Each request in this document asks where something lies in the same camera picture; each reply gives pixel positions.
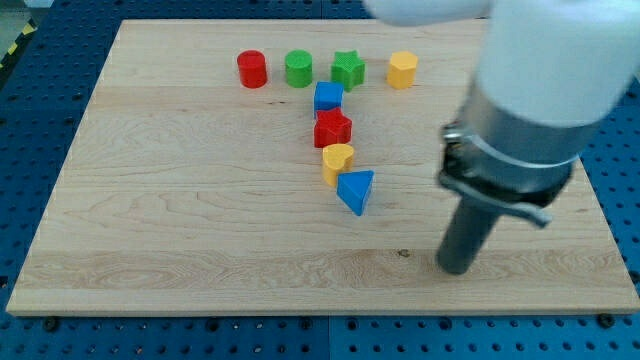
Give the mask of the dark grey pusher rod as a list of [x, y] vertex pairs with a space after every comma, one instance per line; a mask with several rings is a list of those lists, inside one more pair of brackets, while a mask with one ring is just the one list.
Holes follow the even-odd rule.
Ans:
[[438, 265], [449, 274], [466, 273], [499, 217], [497, 212], [462, 198], [436, 253]]

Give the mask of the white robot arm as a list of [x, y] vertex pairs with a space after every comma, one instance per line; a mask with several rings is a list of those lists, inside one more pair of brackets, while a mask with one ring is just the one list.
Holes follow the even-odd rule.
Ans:
[[497, 219], [545, 226], [546, 207], [639, 67], [635, 1], [370, 1], [394, 26], [487, 18], [479, 63], [442, 128], [440, 184], [460, 202], [437, 251], [462, 274]]

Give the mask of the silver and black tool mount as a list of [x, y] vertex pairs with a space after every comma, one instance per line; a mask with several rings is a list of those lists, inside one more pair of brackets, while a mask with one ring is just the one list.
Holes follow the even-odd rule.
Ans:
[[544, 227], [552, 220], [545, 208], [599, 125], [534, 122], [498, 105], [474, 80], [454, 121], [442, 127], [438, 180], [484, 211]]

